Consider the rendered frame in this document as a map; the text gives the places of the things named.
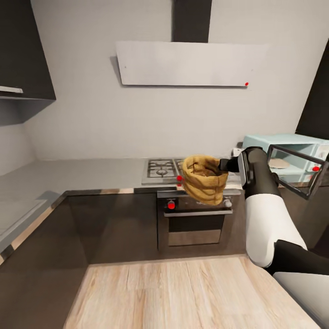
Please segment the popcorn bag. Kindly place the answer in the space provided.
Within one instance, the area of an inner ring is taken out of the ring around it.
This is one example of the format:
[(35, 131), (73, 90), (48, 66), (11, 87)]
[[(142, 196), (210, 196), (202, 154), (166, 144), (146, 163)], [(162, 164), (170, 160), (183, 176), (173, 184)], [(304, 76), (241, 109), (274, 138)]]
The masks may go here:
[(185, 192), (195, 200), (216, 206), (223, 200), (229, 171), (219, 170), (220, 159), (209, 155), (187, 157), (182, 164)]

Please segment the microwave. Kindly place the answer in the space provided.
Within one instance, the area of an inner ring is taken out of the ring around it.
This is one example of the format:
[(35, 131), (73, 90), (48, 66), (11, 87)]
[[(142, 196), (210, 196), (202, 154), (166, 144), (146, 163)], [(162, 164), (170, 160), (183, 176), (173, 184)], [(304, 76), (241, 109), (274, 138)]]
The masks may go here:
[(279, 182), (301, 198), (312, 200), (329, 162), (329, 140), (299, 134), (246, 134), (242, 149), (263, 147)]

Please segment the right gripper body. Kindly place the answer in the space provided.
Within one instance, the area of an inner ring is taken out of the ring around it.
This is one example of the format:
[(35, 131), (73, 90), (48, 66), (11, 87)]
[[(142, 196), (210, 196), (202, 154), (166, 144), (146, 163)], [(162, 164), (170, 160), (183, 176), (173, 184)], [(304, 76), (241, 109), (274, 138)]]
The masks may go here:
[(235, 167), (233, 165), (233, 161), (234, 161), (234, 158), (231, 158), (231, 159), (221, 158), (220, 164), (219, 164), (219, 170), (238, 173), (239, 171), (235, 169)]

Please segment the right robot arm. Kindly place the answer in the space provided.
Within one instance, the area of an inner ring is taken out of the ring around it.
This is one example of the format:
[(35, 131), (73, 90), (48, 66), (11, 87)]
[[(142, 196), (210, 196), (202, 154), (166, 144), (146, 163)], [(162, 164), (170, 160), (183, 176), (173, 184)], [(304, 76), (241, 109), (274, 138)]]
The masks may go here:
[(281, 197), (263, 147), (233, 148), (219, 170), (239, 173), (249, 259), (264, 268), (321, 328), (329, 329), (329, 259), (307, 250)]

